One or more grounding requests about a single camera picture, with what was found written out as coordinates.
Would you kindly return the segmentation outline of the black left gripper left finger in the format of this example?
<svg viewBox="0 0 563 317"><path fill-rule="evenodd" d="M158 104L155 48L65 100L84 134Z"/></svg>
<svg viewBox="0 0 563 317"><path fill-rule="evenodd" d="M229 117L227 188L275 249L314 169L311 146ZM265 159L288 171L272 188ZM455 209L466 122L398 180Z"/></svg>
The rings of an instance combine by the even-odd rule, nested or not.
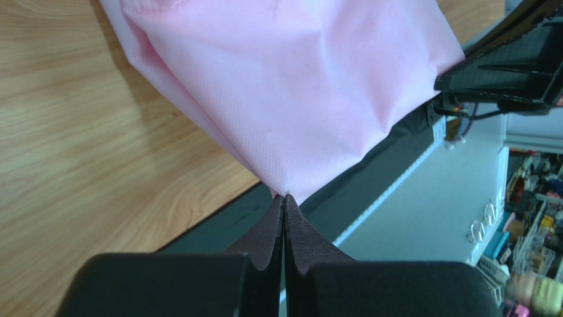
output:
<svg viewBox="0 0 563 317"><path fill-rule="evenodd" d="M225 251L107 253L73 278L58 316L277 316L283 197Z"/></svg>

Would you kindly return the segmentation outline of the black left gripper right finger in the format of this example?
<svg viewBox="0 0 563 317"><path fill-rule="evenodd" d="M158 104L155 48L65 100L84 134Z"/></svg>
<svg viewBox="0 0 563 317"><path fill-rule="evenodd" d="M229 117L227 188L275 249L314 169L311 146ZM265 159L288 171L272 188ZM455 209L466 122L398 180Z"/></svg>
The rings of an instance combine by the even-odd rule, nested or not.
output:
<svg viewBox="0 0 563 317"><path fill-rule="evenodd" d="M501 316L487 283L461 262L362 262L283 199L288 316Z"/></svg>

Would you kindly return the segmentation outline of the pink t-shirt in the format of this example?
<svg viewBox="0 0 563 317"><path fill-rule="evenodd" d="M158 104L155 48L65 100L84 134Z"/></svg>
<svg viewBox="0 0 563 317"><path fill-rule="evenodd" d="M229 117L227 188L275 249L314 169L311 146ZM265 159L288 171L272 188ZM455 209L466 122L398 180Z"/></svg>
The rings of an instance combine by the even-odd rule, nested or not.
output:
<svg viewBox="0 0 563 317"><path fill-rule="evenodd" d="M435 1L102 1L130 62L303 203L436 96L464 59Z"/></svg>

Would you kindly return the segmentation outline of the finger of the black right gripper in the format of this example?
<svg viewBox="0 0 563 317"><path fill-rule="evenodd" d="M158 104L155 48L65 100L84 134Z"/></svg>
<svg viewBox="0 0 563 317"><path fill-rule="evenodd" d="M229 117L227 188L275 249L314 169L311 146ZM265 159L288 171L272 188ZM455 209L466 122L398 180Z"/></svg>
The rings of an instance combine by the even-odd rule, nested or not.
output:
<svg viewBox="0 0 563 317"><path fill-rule="evenodd" d="M435 81L436 113L493 103L492 115L547 115L562 98L562 1L522 1Z"/></svg>

